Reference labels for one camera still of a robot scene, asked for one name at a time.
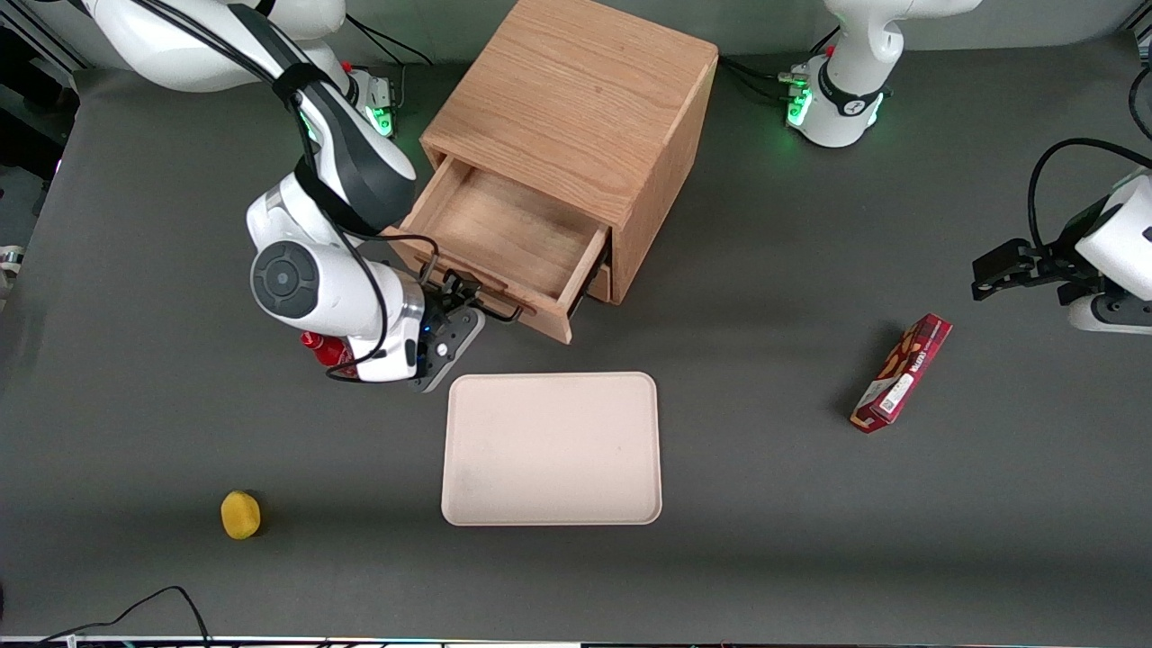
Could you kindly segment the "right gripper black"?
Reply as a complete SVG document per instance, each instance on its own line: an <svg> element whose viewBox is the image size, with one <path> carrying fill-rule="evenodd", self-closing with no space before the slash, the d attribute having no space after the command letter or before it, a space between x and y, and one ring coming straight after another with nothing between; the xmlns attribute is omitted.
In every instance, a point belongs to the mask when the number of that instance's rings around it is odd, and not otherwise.
<svg viewBox="0 0 1152 648"><path fill-rule="evenodd" d="M482 303L482 284L469 282L468 274L455 270L444 273L441 286L427 286L423 291L425 307L420 316L418 345L420 348L458 348L468 336L467 308L485 312Z"/></svg>

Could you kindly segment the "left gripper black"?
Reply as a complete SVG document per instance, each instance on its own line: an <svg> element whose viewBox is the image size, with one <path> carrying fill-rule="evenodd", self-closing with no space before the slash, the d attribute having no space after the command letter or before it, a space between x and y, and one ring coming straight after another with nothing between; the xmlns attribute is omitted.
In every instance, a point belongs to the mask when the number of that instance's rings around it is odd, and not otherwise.
<svg viewBox="0 0 1152 648"><path fill-rule="evenodd" d="M1058 287L1058 302L1068 307L1082 297L1094 296L1094 291L1107 291L1108 280L1094 265L1076 250L1076 244L1102 224L1106 199L1092 202L1066 223L1058 238L1045 242L1040 235L1038 217L1034 218L1034 249L1024 238L1011 238L1003 244L984 253L972 262L971 295L983 301L996 292L1029 284L1063 282Z"/></svg>

